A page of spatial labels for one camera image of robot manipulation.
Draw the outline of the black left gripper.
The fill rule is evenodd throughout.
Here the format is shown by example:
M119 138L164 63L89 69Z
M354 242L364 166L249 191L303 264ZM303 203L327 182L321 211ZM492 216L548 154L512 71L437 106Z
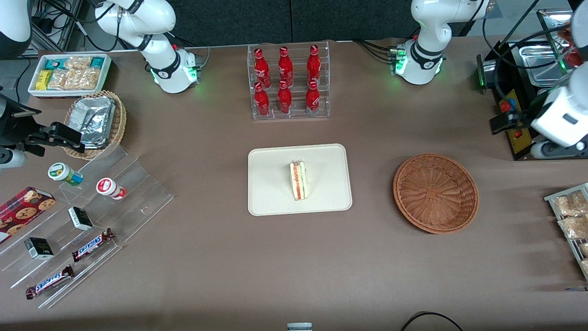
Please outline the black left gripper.
M529 128L531 122L535 119L535 113L525 110L511 109L505 114L499 114L489 120L491 134L497 135L504 130L514 130L519 128Z

